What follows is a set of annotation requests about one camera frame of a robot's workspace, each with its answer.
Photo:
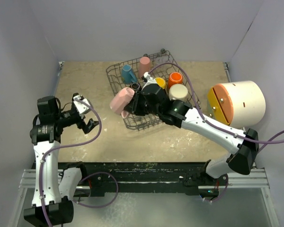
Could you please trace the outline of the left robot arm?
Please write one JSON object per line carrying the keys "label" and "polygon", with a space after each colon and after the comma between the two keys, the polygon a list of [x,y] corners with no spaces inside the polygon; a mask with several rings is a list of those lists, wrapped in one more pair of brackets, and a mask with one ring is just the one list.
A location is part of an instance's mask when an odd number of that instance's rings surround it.
{"label": "left robot arm", "polygon": [[82,162],[71,164],[58,178],[58,155],[64,128],[76,125],[85,134],[99,125],[85,115],[90,111],[90,101],[78,93],[73,94],[70,110],[61,109],[60,100],[54,96],[38,99],[38,114],[33,119],[30,138],[35,153],[35,191],[32,207],[24,210],[24,219],[35,227],[53,227],[71,223],[74,216],[72,199],[77,185],[88,180]]}

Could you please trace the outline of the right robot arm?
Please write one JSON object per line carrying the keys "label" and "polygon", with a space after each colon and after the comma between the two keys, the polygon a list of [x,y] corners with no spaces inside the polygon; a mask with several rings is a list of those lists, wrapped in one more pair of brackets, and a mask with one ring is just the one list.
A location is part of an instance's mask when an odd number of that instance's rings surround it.
{"label": "right robot arm", "polygon": [[196,132],[224,147],[227,155],[205,164],[201,180],[206,185],[212,185],[220,176],[232,172],[249,175],[253,167],[259,150],[255,143],[257,131],[243,131],[214,119],[206,120],[191,104],[170,100],[159,85],[145,86],[134,94],[124,110],[137,116],[156,115],[165,124]]}

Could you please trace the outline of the black mug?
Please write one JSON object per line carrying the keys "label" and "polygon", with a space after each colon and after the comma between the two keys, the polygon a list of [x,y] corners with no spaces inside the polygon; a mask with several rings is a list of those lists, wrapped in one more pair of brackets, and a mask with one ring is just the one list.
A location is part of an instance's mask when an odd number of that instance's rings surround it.
{"label": "black mug", "polygon": [[130,88],[135,92],[141,91],[141,85],[138,82],[134,82],[130,85]]}

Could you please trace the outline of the pink mug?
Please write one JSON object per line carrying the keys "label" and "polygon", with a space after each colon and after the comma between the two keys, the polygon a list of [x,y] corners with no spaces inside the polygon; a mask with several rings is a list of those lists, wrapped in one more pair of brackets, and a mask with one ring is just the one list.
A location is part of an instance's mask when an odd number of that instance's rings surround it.
{"label": "pink mug", "polygon": [[130,113],[124,108],[130,103],[135,91],[130,87],[122,88],[110,102],[110,109],[117,115],[122,116],[123,119],[127,118]]}

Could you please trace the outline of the white cat mug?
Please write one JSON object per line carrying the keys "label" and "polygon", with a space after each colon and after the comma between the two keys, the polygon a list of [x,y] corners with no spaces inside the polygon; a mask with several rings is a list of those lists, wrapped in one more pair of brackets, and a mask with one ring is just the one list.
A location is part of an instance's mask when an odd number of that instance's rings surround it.
{"label": "white cat mug", "polygon": [[188,89],[183,84],[174,84],[169,89],[170,100],[185,101],[188,96]]}

